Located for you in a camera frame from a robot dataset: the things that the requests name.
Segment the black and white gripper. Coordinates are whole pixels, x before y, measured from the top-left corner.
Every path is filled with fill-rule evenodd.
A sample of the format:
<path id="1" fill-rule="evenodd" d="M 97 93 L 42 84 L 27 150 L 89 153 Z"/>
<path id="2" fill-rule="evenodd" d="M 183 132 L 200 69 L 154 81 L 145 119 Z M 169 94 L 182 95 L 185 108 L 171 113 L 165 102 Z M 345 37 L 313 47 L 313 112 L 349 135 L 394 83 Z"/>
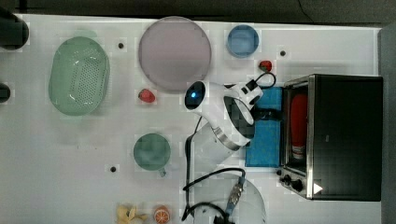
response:
<path id="1" fill-rule="evenodd" d="M 273 108 L 258 108 L 254 107 L 251 110 L 252 117 L 255 120 L 275 120 L 281 121 L 283 119 L 283 112 Z"/>

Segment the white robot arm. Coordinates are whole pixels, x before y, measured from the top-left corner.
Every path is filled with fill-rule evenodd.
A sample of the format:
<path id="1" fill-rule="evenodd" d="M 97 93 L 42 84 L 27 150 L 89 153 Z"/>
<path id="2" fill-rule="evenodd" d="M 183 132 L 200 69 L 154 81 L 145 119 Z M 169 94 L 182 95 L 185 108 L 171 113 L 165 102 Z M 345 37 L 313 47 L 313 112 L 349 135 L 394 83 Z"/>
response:
<path id="1" fill-rule="evenodd" d="M 196 81 L 184 105 L 206 120 L 185 143 L 186 205 L 182 220 L 192 224 L 268 224 L 264 199 L 240 167 L 220 165 L 254 137 L 255 122 L 281 120 L 280 111 L 256 106 L 263 92 L 256 81 L 220 85 Z"/>

